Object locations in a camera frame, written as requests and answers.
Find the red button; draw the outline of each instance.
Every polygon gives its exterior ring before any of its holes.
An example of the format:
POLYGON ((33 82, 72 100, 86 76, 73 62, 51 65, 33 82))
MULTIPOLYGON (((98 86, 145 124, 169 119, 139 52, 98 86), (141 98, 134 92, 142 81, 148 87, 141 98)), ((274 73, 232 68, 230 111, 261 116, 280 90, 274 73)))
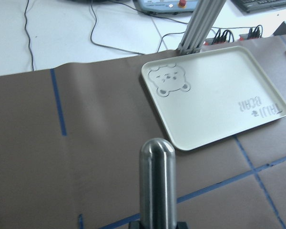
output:
POLYGON ((178 6, 180 7, 185 7, 185 5, 186 5, 186 0, 180 0, 178 3, 178 6))

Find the brown table surface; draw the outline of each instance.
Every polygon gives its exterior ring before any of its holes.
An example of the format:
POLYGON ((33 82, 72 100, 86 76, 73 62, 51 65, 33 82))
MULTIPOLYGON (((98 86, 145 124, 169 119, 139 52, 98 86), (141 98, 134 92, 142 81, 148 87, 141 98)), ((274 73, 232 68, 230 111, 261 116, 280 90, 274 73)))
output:
MULTIPOLYGON (((286 100, 286 35, 250 50, 286 100)), ((0 229, 127 228, 139 219, 139 150, 167 135, 141 67, 165 51, 0 76, 0 229)), ((176 151, 178 221, 286 229, 286 117, 176 151)))

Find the bear face engraving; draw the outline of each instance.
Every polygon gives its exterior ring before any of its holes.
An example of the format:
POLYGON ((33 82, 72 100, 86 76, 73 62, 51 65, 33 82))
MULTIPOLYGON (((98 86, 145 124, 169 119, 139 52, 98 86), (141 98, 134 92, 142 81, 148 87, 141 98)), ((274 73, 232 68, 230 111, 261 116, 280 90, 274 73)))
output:
POLYGON ((185 78, 185 70, 177 64, 150 70, 148 77, 157 87, 157 94, 161 97, 167 97, 170 92, 178 90, 188 92, 191 89, 185 78))

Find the white table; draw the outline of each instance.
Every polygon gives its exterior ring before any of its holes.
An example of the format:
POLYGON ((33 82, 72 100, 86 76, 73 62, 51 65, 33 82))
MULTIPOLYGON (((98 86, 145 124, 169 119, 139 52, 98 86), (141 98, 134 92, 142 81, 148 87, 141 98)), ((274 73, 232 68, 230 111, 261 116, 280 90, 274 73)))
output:
MULTIPOLYGON (((26 0, 0 1, 0 75, 31 71, 28 37, 24 30, 26 0)), ((133 1, 122 1, 134 6, 133 1)), ((158 49, 161 37, 185 31, 186 25, 152 18, 121 4, 99 1, 93 4, 98 23, 95 42, 145 54, 158 49)), ((191 14, 163 15, 188 22, 191 14)), ((35 70, 54 68, 68 62, 98 62, 129 57, 129 54, 93 45, 90 33, 95 23, 90 4, 71 0, 30 0, 27 11, 35 70)), ((273 34, 286 21, 286 9, 246 14, 227 0, 214 26, 255 27, 262 24, 263 37, 273 34)), ((233 30, 234 36, 248 29, 233 30)), ((176 49, 182 35, 164 38, 160 51, 176 49)))

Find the keyboard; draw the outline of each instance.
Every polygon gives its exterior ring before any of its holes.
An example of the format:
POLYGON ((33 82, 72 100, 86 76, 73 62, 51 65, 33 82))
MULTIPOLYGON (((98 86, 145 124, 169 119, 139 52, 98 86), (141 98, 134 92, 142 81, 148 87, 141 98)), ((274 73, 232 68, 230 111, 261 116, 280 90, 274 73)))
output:
POLYGON ((286 7, 286 0, 232 0, 232 2, 247 13, 254 10, 286 7))

